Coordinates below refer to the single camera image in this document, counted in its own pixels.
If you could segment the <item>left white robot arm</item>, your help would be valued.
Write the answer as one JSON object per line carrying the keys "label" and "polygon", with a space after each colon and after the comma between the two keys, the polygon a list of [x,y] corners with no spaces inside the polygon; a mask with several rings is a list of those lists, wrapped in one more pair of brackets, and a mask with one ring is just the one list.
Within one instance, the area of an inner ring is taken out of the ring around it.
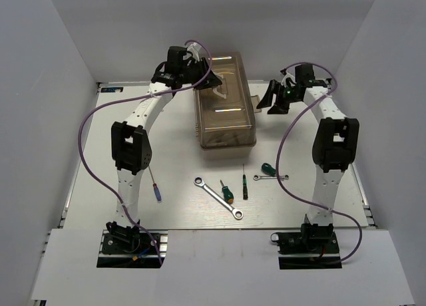
{"label": "left white robot arm", "polygon": [[112,226],[128,228],[118,235],[118,244],[127,252],[140,246],[137,229],[140,181],[152,159],[148,134],[164,107],[174,98],[176,91],[190,84],[196,90],[214,88],[222,84],[212,69],[212,61],[200,57],[201,45],[195,42],[186,47],[172,46],[167,60],[160,64],[148,86],[146,100],[141,101],[123,122],[111,128],[112,159],[118,175],[116,215]]}

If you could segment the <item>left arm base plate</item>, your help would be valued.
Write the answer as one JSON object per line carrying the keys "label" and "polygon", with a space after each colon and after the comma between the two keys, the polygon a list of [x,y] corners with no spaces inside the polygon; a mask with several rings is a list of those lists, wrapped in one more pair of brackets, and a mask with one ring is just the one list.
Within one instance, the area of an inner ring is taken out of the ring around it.
{"label": "left arm base plate", "polygon": [[159,269],[161,264],[156,247],[160,252],[161,260],[164,261],[168,233],[154,231],[152,236],[154,241],[148,234],[141,232],[133,243],[126,243],[104,231],[97,258],[97,268]]}

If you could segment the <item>stubby green orange screwdriver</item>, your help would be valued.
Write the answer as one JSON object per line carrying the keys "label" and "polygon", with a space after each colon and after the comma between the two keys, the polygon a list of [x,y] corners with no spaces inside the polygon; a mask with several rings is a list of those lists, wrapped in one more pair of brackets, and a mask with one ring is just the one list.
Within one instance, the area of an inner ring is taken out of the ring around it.
{"label": "stubby green orange screwdriver", "polygon": [[230,191],[229,187],[226,186],[222,180],[220,180],[220,185],[222,187],[222,193],[223,193],[223,197],[224,200],[228,203],[231,204],[234,201],[234,195],[233,193]]}

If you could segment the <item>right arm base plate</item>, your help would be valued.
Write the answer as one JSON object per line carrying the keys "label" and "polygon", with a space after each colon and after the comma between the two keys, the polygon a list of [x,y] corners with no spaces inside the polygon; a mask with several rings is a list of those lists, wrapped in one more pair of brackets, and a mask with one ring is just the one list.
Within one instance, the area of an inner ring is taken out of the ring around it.
{"label": "right arm base plate", "polygon": [[270,240],[278,247],[280,270],[341,269],[337,236],[307,238],[299,232],[275,232]]}

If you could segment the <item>beige cantilever toolbox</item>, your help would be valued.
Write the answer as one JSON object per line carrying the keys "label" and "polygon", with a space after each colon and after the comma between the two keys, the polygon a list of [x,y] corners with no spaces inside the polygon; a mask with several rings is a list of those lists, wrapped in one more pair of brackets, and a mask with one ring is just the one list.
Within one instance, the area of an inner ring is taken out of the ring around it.
{"label": "beige cantilever toolbox", "polygon": [[239,52],[214,55],[221,85],[194,92],[196,137],[205,160],[247,158],[256,145],[256,117]]}

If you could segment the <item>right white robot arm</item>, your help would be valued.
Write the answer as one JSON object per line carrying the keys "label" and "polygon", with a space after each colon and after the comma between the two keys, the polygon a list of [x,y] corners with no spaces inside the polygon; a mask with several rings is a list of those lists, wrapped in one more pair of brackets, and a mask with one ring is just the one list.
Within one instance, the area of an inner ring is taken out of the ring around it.
{"label": "right white robot arm", "polygon": [[302,247],[310,252],[317,251],[332,238],[337,190],[355,160],[359,135],[358,119],[347,117],[331,97],[337,80],[334,76],[317,79],[314,67],[314,63],[294,63],[293,77],[288,77],[288,70],[282,69],[283,79],[271,80],[257,105],[258,109],[267,108],[268,114],[287,114],[292,103],[303,102],[306,108],[296,118],[312,112],[318,122],[312,146],[316,182],[299,236]]}

